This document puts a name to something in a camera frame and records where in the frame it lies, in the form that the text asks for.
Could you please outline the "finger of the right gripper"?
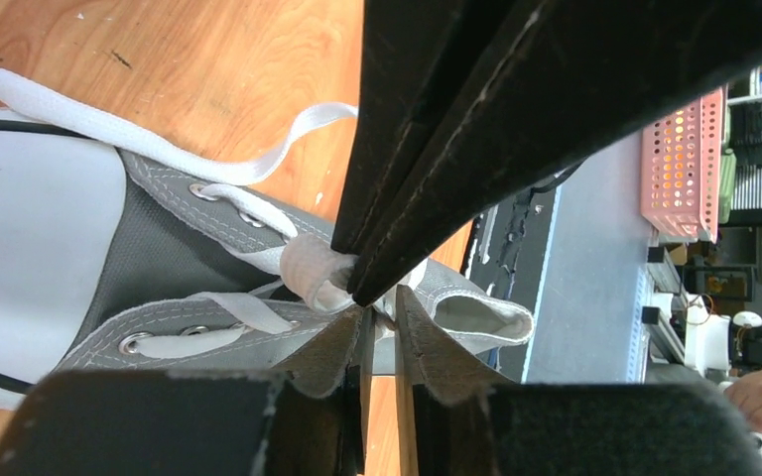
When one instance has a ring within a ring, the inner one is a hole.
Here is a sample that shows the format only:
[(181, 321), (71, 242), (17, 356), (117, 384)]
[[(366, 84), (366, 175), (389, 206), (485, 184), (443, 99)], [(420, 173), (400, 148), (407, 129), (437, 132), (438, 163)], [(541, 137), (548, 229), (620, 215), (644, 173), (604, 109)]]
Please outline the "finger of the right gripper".
[[(517, 9), (526, 7), (520, 23)], [(332, 248), (358, 255), (502, 28), (518, 34), (536, 1), (367, 1), (357, 129)]]
[(465, 222), (762, 62), (762, 1), (536, 1), (502, 28), (347, 289), (367, 305)]

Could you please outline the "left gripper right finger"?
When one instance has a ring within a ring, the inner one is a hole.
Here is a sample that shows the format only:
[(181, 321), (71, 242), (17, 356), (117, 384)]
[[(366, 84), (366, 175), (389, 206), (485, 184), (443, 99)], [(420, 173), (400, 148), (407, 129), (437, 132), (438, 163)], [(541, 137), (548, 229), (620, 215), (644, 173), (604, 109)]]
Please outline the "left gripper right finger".
[(708, 384), (518, 384), (396, 290), (405, 475), (762, 475), (739, 413)]

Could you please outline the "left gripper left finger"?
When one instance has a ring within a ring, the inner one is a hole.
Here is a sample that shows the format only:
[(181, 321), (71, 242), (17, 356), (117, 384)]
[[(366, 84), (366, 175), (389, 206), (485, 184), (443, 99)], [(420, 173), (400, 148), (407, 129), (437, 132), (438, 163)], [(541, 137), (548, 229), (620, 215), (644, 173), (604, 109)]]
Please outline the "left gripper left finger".
[(270, 370), (58, 373), (1, 437), (0, 475), (354, 475), (370, 381), (360, 307)]

